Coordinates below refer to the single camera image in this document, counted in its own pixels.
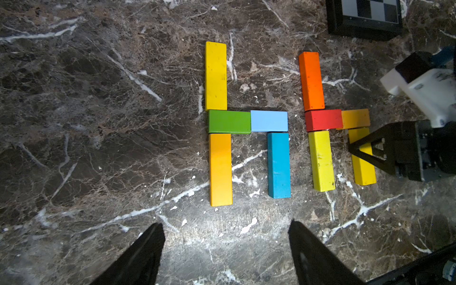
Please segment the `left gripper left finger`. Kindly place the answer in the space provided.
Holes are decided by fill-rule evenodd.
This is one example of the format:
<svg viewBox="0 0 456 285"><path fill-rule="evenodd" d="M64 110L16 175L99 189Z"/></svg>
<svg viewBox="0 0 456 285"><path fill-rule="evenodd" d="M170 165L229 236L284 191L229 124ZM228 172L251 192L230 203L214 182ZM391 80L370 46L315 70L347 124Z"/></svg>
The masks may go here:
<svg viewBox="0 0 456 285"><path fill-rule="evenodd" d="M161 223L152 224L93 285L154 285L165 233Z"/></svg>

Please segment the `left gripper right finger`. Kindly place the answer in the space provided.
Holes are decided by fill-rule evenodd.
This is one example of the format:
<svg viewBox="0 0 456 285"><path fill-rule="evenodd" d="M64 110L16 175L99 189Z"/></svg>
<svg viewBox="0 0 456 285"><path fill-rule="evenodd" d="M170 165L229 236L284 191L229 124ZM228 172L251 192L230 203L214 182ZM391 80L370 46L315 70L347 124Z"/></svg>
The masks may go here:
<svg viewBox="0 0 456 285"><path fill-rule="evenodd" d="M292 220L288 231L300 285L363 285L308 228Z"/></svg>

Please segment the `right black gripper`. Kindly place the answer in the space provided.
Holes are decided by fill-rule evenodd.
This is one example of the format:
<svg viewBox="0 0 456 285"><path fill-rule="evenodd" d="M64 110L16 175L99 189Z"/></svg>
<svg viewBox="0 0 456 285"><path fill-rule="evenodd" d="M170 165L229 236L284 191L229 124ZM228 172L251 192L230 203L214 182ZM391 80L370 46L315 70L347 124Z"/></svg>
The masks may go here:
<svg viewBox="0 0 456 285"><path fill-rule="evenodd" d="M390 123L351 143L349 152L393 176L430 182L456 175L456 123Z"/></svg>

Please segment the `yellow short block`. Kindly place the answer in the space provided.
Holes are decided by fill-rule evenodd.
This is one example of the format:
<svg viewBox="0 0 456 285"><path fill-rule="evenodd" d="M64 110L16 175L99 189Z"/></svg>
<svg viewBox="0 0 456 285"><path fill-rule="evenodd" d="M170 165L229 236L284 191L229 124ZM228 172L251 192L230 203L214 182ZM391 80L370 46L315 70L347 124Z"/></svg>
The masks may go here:
<svg viewBox="0 0 456 285"><path fill-rule="evenodd" d="M342 123L342 129L369 127L371 125L369 110L342 110Z"/></svg>

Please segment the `yellow long block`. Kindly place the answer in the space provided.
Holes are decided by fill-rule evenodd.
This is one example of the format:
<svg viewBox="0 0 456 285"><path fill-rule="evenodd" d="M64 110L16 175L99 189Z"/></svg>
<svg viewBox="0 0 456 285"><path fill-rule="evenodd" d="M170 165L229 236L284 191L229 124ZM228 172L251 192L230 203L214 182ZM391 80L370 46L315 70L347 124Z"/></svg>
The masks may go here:
<svg viewBox="0 0 456 285"><path fill-rule="evenodd" d="M313 188L319 192L335 190L333 158L329 131L308 133L311 154Z"/></svg>
<svg viewBox="0 0 456 285"><path fill-rule="evenodd" d="M205 110L226 110L227 46L224 43L205 43Z"/></svg>

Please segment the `red short block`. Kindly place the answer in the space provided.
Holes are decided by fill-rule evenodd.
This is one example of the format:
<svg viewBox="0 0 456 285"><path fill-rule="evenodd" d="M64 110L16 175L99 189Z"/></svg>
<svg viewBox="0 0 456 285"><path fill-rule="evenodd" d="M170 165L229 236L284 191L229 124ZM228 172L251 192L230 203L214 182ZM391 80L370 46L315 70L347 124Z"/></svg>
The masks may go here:
<svg viewBox="0 0 456 285"><path fill-rule="evenodd" d="M342 111L340 109L307 111L305 112L305 121L307 132L343 129Z"/></svg>

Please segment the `teal long block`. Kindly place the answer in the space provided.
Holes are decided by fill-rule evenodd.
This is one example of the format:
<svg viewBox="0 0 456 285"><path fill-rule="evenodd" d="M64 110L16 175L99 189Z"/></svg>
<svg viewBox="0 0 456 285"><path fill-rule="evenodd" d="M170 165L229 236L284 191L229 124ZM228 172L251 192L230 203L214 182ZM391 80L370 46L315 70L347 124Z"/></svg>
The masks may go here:
<svg viewBox="0 0 456 285"><path fill-rule="evenodd" d="M268 133L268 194L271 198L291 197L290 147L288 133Z"/></svg>

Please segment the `orange block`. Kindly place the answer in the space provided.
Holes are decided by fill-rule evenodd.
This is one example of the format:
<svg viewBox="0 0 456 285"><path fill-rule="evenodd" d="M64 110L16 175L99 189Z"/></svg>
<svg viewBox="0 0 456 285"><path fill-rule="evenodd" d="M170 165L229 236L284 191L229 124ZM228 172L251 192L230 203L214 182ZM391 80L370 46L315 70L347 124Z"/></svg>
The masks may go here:
<svg viewBox="0 0 456 285"><path fill-rule="evenodd" d="M303 52L299 55L298 60L305 111L324 109L319 53Z"/></svg>

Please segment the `yellow-orange long block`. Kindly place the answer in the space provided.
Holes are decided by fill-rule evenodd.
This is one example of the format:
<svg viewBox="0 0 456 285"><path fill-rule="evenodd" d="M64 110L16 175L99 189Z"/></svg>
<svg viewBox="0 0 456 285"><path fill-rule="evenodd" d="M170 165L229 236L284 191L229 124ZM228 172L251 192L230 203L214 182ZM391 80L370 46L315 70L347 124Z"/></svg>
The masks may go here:
<svg viewBox="0 0 456 285"><path fill-rule="evenodd" d="M210 134L210 204L233 204L232 148L230 134Z"/></svg>

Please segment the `light blue short block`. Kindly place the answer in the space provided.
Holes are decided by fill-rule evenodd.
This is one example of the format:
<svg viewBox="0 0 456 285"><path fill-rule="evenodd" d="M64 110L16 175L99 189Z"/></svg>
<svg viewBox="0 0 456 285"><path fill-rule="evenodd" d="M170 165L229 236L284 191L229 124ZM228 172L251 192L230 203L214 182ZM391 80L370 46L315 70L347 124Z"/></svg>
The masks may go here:
<svg viewBox="0 0 456 285"><path fill-rule="evenodd" d="M251 131L258 133L288 132L288 114L283 111L251 110Z"/></svg>

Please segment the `green short block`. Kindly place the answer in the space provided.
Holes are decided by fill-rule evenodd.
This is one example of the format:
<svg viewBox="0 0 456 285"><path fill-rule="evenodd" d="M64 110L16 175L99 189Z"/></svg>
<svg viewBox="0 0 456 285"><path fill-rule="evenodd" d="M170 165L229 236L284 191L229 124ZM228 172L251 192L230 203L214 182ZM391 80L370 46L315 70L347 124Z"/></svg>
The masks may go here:
<svg viewBox="0 0 456 285"><path fill-rule="evenodd" d="M209 134L250 134L251 113L230 110L209 110Z"/></svg>

